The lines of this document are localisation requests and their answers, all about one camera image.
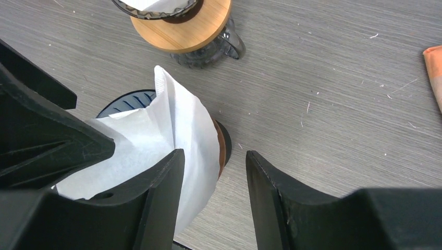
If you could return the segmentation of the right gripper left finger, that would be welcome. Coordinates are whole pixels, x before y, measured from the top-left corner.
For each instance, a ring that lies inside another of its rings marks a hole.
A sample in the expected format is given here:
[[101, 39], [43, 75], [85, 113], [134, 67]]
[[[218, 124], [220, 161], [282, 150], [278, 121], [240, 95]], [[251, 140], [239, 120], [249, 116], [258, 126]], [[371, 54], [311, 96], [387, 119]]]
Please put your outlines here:
[[1, 249], [183, 249], [174, 241], [185, 155], [93, 198], [1, 191]]

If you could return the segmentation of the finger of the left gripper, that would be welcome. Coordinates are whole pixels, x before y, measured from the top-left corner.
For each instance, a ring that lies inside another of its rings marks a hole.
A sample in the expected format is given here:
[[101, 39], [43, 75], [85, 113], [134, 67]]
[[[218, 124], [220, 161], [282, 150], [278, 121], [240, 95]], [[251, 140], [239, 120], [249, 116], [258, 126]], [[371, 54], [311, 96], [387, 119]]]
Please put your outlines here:
[[1, 40], [1, 64], [22, 84], [64, 110], [75, 109], [77, 95]]
[[69, 112], [76, 95], [43, 79], [38, 90], [1, 66], [1, 188], [40, 189], [115, 151], [112, 139]]

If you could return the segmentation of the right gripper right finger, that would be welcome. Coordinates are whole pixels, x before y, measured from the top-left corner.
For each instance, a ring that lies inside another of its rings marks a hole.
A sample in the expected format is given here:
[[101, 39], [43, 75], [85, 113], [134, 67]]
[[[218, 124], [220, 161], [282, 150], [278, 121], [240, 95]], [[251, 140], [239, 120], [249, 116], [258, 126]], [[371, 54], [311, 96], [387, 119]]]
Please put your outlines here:
[[246, 154], [258, 249], [441, 249], [441, 189], [318, 191]]

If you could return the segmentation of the black round base disc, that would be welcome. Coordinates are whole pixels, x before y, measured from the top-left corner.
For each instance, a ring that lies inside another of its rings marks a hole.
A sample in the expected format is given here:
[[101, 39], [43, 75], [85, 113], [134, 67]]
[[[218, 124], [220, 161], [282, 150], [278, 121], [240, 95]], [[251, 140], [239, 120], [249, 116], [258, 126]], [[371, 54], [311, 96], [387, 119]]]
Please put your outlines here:
[[222, 131], [224, 140], [225, 140], [225, 148], [226, 148], [225, 164], [227, 164], [230, 160], [231, 153], [232, 153], [232, 141], [231, 141], [231, 137], [230, 137], [230, 134], [227, 131], [227, 129], [219, 121], [217, 121], [217, 124], [219, 125], [219, 127]]

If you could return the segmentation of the blue glass dripper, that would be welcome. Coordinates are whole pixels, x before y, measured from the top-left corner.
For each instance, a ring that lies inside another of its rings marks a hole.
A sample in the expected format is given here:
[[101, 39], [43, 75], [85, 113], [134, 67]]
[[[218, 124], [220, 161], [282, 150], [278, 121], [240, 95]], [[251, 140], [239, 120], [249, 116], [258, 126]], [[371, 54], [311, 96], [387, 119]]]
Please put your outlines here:
[[146, 108], [156, 97], [154, 89], [137, 90], [126, 93], [104, 107], [96, 118], [104, 118], [119, 112]]

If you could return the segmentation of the grey glass server jug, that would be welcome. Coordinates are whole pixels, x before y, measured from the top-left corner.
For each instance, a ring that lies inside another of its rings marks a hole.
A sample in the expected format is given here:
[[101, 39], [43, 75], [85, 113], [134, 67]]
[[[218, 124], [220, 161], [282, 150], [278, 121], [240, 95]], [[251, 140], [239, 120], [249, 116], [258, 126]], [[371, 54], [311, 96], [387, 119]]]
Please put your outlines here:
[[230, 17], [220, 34], [206, 46], [188, 53], [170, 54], [170, 57], [184, 67], [203, 69], [212, 66], [224, 56], [239, 60], [245, 53], [245, 44], [236, 33], [234, 20]]

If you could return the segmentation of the white paper coffee filter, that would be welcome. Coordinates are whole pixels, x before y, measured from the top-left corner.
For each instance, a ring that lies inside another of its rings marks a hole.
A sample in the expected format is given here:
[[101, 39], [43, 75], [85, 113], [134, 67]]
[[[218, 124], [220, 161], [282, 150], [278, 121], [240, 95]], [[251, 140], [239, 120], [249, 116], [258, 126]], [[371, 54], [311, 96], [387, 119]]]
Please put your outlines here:
[[140, 11], [173, 13], [175, 9], [187, 6], [187, 0], [122, 0], [123, 3]]

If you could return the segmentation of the clear smoky glass dripper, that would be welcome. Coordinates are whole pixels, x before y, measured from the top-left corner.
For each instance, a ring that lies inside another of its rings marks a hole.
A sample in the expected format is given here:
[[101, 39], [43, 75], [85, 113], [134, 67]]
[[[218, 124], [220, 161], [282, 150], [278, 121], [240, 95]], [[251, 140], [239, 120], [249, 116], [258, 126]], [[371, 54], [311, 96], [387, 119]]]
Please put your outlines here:
[[115, 1], [112, 3], [125, 14], [140, 20], [163, 20], [183, 23], [192, 19], [201, 9], [203, 1]]

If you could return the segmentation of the orange grey folded cloth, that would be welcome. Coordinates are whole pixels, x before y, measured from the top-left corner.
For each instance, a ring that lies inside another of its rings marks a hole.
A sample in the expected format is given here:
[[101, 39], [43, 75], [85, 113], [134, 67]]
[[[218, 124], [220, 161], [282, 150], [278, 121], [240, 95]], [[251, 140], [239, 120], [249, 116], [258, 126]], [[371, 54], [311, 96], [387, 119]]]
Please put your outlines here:
[[442, 46], [429, 47], [423, 52], [423, 57], [426, 65], [426, 70], [431, 84], [435, 100], [442, 111], [442, 95], [441, 95], [441, 77], [442, 77]]

